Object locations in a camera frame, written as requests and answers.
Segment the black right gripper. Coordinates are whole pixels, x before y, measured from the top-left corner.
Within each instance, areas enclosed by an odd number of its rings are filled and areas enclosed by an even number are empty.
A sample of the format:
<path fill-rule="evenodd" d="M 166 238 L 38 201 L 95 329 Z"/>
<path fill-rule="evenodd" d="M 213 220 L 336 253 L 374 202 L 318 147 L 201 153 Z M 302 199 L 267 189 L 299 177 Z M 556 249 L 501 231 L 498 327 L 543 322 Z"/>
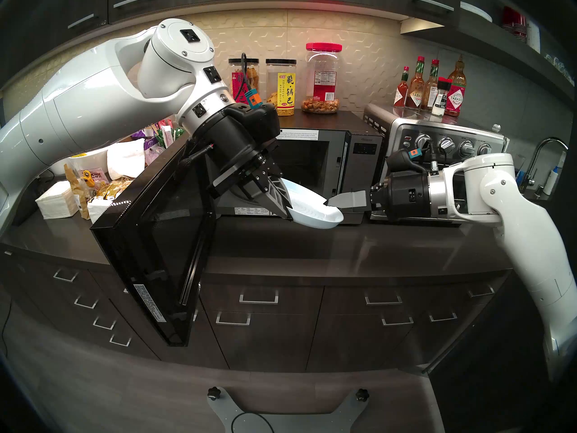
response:
<path fill-rule="evenodd" d="M 371 187 L 373 211 L 382 210 L 389 220 L 428 218 L 431 216 L 428 172 L 398 171 Z M 327 200 L 327 206 L 339 209 L 368 210 L 367 190 L 344 192 Z"/>

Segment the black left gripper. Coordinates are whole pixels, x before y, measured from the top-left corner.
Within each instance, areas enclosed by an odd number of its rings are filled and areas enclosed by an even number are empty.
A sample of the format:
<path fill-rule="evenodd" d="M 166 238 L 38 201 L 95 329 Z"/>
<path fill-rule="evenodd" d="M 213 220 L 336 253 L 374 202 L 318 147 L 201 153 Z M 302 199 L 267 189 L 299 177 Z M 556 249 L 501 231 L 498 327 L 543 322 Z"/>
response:
<path fill-rule="evenodd" d="M 203 122 L 194 136 L 200 145 L 212 145 L 208 157 L 219 170 L 208 187 L 210 196 L 218 199 L 238 187 L 246 199 L 273 215 L 292 220 L 291 198 L 271 155 L 279 134 L 274 105 L 228 105 Z"/>

